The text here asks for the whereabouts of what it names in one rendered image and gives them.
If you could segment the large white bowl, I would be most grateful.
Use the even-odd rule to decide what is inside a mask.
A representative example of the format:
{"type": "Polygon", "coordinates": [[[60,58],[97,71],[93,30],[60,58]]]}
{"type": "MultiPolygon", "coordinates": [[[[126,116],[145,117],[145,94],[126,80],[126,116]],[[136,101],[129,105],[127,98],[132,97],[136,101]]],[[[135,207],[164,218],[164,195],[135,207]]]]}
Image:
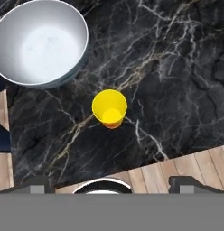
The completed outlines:
{"type": "Polygon", "coordinates": [[[0,19],[0,76],[28,88],[56,88],[87,60],[89,28],[62,0],[31,0],[0,19]]]}

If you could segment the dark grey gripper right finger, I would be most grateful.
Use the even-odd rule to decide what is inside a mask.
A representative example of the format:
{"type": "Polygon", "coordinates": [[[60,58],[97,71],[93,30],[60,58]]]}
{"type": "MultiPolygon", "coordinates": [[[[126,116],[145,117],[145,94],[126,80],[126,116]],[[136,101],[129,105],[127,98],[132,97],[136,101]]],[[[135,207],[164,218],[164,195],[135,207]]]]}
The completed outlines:
{"type": "Polygon", "coordinates": [[[224,194],[224,190],[206,186],[192,176],[171,176],[168,180],[170,194],[224,194]]]}

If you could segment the yellow cup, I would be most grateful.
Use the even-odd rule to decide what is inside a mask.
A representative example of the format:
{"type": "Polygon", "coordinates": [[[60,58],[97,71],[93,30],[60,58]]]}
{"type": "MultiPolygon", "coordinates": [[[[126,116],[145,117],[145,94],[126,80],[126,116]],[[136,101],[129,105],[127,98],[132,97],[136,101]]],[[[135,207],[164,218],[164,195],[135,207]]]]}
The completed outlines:
{"type": "Polygon", "coordinates": [[[92,113],[106,128],[118,128],[126,115],[127,102],[125,96],[114,89],[105,89],[95,95],[92,113]]]}

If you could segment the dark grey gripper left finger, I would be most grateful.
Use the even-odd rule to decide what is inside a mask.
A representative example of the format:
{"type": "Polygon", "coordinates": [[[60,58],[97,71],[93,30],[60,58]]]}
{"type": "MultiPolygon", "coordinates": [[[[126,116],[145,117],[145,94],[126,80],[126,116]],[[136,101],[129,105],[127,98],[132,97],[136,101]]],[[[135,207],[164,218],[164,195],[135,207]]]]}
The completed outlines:
{"type": "Polygon", "coordinates": [[[0,194],[53,194],[53,179],[47,176],[35,176],[21,185],[0,190],[0,194]]]}

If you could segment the round wooden stool seat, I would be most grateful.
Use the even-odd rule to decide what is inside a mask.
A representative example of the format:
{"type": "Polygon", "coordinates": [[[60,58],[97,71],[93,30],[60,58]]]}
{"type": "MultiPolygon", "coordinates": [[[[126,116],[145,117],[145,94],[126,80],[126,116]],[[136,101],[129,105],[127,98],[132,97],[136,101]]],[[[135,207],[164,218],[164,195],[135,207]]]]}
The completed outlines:
{"type": "Polygon", "coordinates": [[[9,130],[6,90],[0,92],[0,124],[9,130]]]}

